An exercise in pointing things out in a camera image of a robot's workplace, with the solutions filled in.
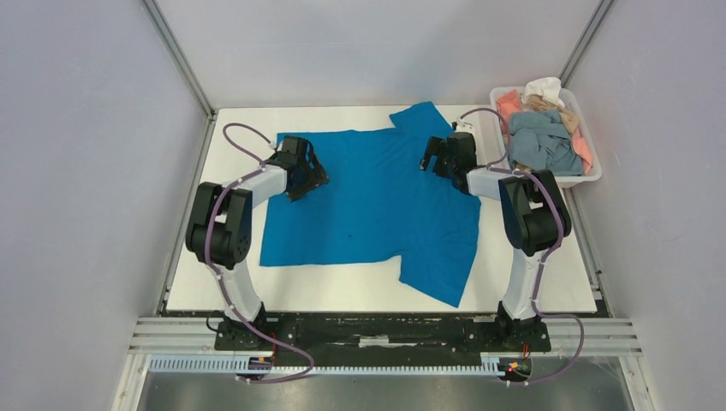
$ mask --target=white wall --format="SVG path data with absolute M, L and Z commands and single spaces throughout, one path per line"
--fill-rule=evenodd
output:
M 559 75 L 597 0 L 160 0 L 223 107 L 489 101 Z
M 570 84 L 604 169 L 576 193 L 666 410 L 726 399 L 725 15 L 617 2 Z
M 0 15 L 0 408 L 108 409 L 205 120 L 140 2 Z

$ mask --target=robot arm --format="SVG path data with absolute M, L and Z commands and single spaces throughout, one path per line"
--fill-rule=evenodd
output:
M 476 149 L 470 133 L 455 132 L 446 139 L 431 137 L 420 169 L 426 170 L 431 157 L 437 176 L 451 180 L 463 194 L 497 200 L 502 205 L 504 228 L 514 248 L 507 292 L 497 309 L 497 323 L 505 340 L 529 340 L 528 335 L 541 335 L 545 327 L 532 306 L 537 269 L 542 254 L 557 239 L 557 226 L 545 197 L 529 179 L 488 170 L 476 164 Z M 572 223 L 551 171 L 534 171 L 552 198 L 569 235 Z
M 221 291 L 228 293 L 229 300 L 246 319 L 254 321 L 264 310 L 244 262 L 252 240 L 253 208 L 281 193 L 296 201 L 328 181 L 312 144 L 300 137 L 286 136 L 280 150 L 265 161 L 261 171 L 242 181 L 224 198 L 219 215 L 214 219 L 210 257 L 222 273 L 226 289 Z M 212 208 L 222 191 L 222 184 L 203 182 L 194 198 L 185 243 L 201 263 L 205 262 L 205 241 Z M 229 308 L 225 314 L 233 317 Z

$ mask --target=white plastic bin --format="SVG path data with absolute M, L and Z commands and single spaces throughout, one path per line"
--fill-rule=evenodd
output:
M 496 109 L 497 107 L 497 98 L 502 97 L 504 94 L 516 90 L 519 94 L 524 93 L 524 87 L 497 87 L 494 90 L 492 90 L 489 93 L 489 99 L 491 100 L 491 107 Z M 555 180 L 557 181 L 557 185 L 560 186 L 560 188 L 568 188 L 572 187 L 576 184 L 580 184 L 581 182 L 594 182 L 595 180 L 599 179 L 600 176 L 603 175 L 603 169 L 600 166 L 600 159 L 598 158 L 598 152 L 595 150 L 595 145 L 592 143 L 592 135 L 590 134 L 590 130 L 587 129 L 587 124 L 585 123 L 585 117 L 582 115 L 582 111 L 580 110 L 580 105 L 577 104 L 577 99 L 574 98 L 574 94 L 570 92 L 569 90 L 563 88 L 560 90 L 560 99 L 565 103 L 565 106 L 575 112 L 580 117 L 580 125 L 578 126 L 580 129 L 580 133 L 585 138 L 585 141 L 587 141 L 587 145 L 590 147 L 590 151 L 592 152 L 592 168 L 590 169 L 590 173 L 587 174 L 587 176 L 556 176 Z M 504 137 L 502 136 L 502 130 L 499 127 L 499 122 L 494 122 L 496 129 L 495 132 L 497 133 L 497 143 L 499 145 L 499 152 L 500 154 L 504 154 Z M 503 161 L 501 164 L 499 164 L 501 167 L 509 168 L 509 162 Z

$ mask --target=white table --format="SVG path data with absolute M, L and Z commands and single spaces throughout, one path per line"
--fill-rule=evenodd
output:
M 438 106 L 438 109 L 448 121 L 453 121 L 473 107 L 445 105 Z M 388 115 L 405 108 L 407 106 L 220 110 L 201 181 L 229 182 L 257 165 L 224 139 L 222 127 L 229 122 L 249 124 L 274 140 L 278 132 L 388 128 L 392 127 Z M 500 156 L 495 141 L 494 118 L 490 113 L 467 118 L 478 131 L 477 156 L 480 164 Z M 243 128 L 231 128 L 229 134 L 238 144 L 262 158 L 272 153 L 262 139 Z M 512 248 L 504 234 L 500 205 L 494 200 L 482 199 L 478 251 L 458 308 L 399 283 L 400 257 L 371 264 L 260 267 L 259 252 L 266 215 L 266 202 L 254 209 L 253 240 L 247 263 L 254 287 L 268 310 L 495 312 L 507 289 Z M 595 301 L 574 233 L 550 257 L 539 298 L 540 307 L 547 312 L 595 311 Z M 184 248 L 176 267 L 167 309 L 211 310 L 222 307 L 222 298 L 210 272 Z

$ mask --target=purple cable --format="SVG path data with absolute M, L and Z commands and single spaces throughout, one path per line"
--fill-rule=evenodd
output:
M 243 147 L 243 146 L 240 146 L 239 144 L 235 143 L 235 142 L 234 142 L 234 141 L 233 141 L 233 140 L 232 140 L 232 139 L 231 139 L 231 138 L 229 137 L 229 134 L 227 134 L 227 128 L 230 128 L 230 127 L 242 127 L 242 128 L 246 128 L 246 129 L 248 129 L 248 130 L 250 130 L 250 131 L 254 132 L 255 134 L 257 134 L 258 136 L 262 137 L 262 138 L 263 138 L 263 139 L 264 139 L 265 141 L 267 141 L 267 144 L 272 144 L 272 141 L 270 141 L 270 139 L 268 139 L 267 137 L 265 137 L 265 135 L 264 135 L 264 134 L 262 134 L 262 133 L 260 133 L 259 131 L 257 131 L 257 129 L 255 129 L 255 128 L 253 128 L 253 127 L 250 127 L 250 126 L 248 126 L 248 125 L 246 125 L 246 124 L 242 124 L 241 122 L 231 122 L 230 124 L 227 124 L 227 125 L 225 125 L 225 126 L 224 126 L 224 128 L 222 128 L 222 134 L 224 134 L 224 138 L 225 138 L 225 139 L 227 139 L 227 141 L 228 141 L 228 142 L 229 142 L 229 143 L 230 143 L 230 144 L 231 144 L 231 145 L 232 145 L 232 146 L 233 146 L 234 148 L 236 148 L 237 150 L 239 150 L 239 151 L 241 151 L 241 152 L 244 152 L 245 154 L 247 154 L 247 155 L 248 155 L 248 156 L 250 156 L 251 158 L 254 158 L 255 160 L 257 160 L 257 162 L 258 162 L 258 163 L 262 164 L 262 163 L 263 163 L 263 161 L 264 161 L 264 160 L 263 160 L 262 158 L 260 158 L 259 156 L 257 156 L 257 155 L 256 155 L 256 154 L 254 154 L 253 152 L 250 152 L 250 151 L 249 151 L 248 149 L 246 149 L 245 147 Z
M 462 114 L 459 118 L 464 118 L 465 116 L 468 116 L 474 112 L 477 111 L 489 111 L 491 113 L 496 114 L 499 119 L 503 122 L 503 125 L 506 130 L 509 130 L 509 125 L 506 121 L 502 118 L 502 116 L 489 108 L 481 107 L 478 109 L 469 110 L 466 113 Z M 560 368 L 558 371 L 541 378 L 536 378 L 531 381 L 521 382 L 521 383 L 510 383 L 512 385 L 518 385 L 518 386 L 527 386 L 531 384 L 539 384 L 544 383 L 547 381 L 551 381 L 552 379 L 555 379 L 562 374 L 564 374 L 567 370 L 572 368 L 574 365 L 574 362 L 580 358 L 580 353 L 582 352 L 582 348 L 585 345 L 585 326 L 582 324 L 582 320 L 577 317 L 574 314 L 545 314 L 539 311 L 539 308 L 537 308 L 537 297 L 539 296 L 539 287 L 542 285 L 542 275 L 545 272 L 545 262 L 547 258 L 550 257 L 552 253 L 555 252 L 561 245 L 562 245 L 562 239 L 564 238 L 564 225 L 562 224 L 562 218 L 560 217 L 560 213 L 557 212 L 557 208 L 555 207 L 555 202 L 552 200 L 552 197 L 547 192 L 545 185 L 542 184 L 542 182 L 535 176 L 533 176 L 531 173 L 523 170 L 509 170 L 509 169 L 500 169 L 497 167 L 491 167 L 493 164 L 501 163 L 508 155 L 509 155 L 509 145 L 512 142 L 512 137 L 509 137 L 509 143 L 506 145 L 504 149 L 504 155 L 502 158 L 499 158 L 497 161 L 493 161 L 491 163 L 488 163 L 485 165 L 485 168 L 489 171 L 494 171 L 497 173 L 503 173 L 503 174 L 513 174 L 516 176 L 524 176 L 528 178 L 530 181 L 534 183 L 534 185 L 537 186 L 539 189 L 539 192 L 542 193 L 544 197 L 544 202 L 547 203 L 547 206 L 550 208 L 550 211 L 552 212 L 552 217 L 555 218 L 555 224 L 557 226 L 557 240 L 554 244 L 552 244 L 552 247 L 548 248 L 544 254 L 542 254 L 542 257 L 539 259 L 539 266 L 537 267 L 537 276 L 534 278 L 534 289 L 532 291 L 532 310 L 534 313 L 536 313 L 539 317 L 543 319 L 572 319 L 574 320 L 577 325 L 580 327 L 580 341 L 577 344 L 577 349 L 574 351 L 574 354 L 572 357 L 570 357 L 568 363 Z
M 252 325 L 252 323 L 250 323 L 249 320 L 247 320 L 242 315 L 242 313 L 240 313 L 240 310 L 238 310 L 237 307 L 235 307 L 235 305 L 232 304 L 232 300 L 229 298 L 229 291 L 227 290 L 227 286 L 224 284 L 224 280 L 222 278 L 222 272 L 217 268 L 216 265 L 214 265 L 211 262 L 211 259 L 210 259 L 210 255 L 211 255 L 211 253 L 210 253 L 210 248 L 211 248 L 211 232 L 214 229 L 214 218 L 219 213 L 219 207 L 222 206 L 222 201 L 224 200 L 224 197 L 226 197 L 227 194 L 230 191 L 232 191 L 232 188 L 234 188 L 237 185 L 239 185 L 240 182 L 243 182 L 243 181 L 245 181 L 248 178 L 252 178 L 254 176 L 258 176 L 258 175 L 262 174 L 262 172 L 263 172 L 262 169 L 257 169 L 255 171 L 253 171 L 253 172 L 251 172 L 249 174 L 246 174 L 243 177 L 241 177 L 241 178 L 239 178 L 239 179 L 231 182 L 227 187 L 225 187 L 222 190 L 222 192 L 219 194 L 219 197 L 217 197 L 217 201 L 215 201 L 214 206 L 211 209 L 210 222 L 209 222 L 209 224 L 207 224 L 207 229 L 206 229 L 206 237 L 205 237 L 205 262 L 206 262 L 207 265 L 209 265 L 209 267 L 211 268 L 211 270 L 214 271 L 214 273 L 215 273 L 215 280 L 217 280 L 217 282 L 219 284 L 219 289 L 222 291 L 222 297 L 224 298 L 224 302 L 225 302 L 225 304 L 227 304 L 228 307 L 232 307 L 231 308 L 232 313 L 234 313 L 235 316 L 237 316 L 237 318 L 251 332 L 253 332 L 254 334 L 256 334 L 258 337 L 263 338 L 263 339 L 265 339 L 266 341 L 268 341 L 270 343 L 277 344 L 280 347 L 289 349 L 290 351 L 296 352 L 297 354 L 300 354 L 303 357 L 307 358 L 308 366 L 307 366 L 307 368 L 305 370 L 303 370 L 301 372 L 298 372 L 298 373 L 292 374 L 292 375 L 288 375 L 288 376 L 285 376 L 285 377 L 274 378 L 274 379 L 260 379 L 260 380 L 257 380 L 257 381 L 249 380 L 248 382 L 250 384 L 274 384 L 274 383 L 284 383 L 286 381 L 294 381 L 296 379 L 303 378 L 306 374 L 308 374 L 310 371 L 312 371 L 312 369 L 315 367 L 315 360 L 306 351 L 304 351 L 304 350 L 302 350 L 300 348 L 297 348 L 297 347 L 293 347 L 292 345 L 287 344 L 285 342 L 282 342 L 280 340 L 277 340 L 276 338 L 269 337 L 269 336 L 265 335 L 265 333 L 263 333 L 262 331 L 254 328 L 254 325 Z

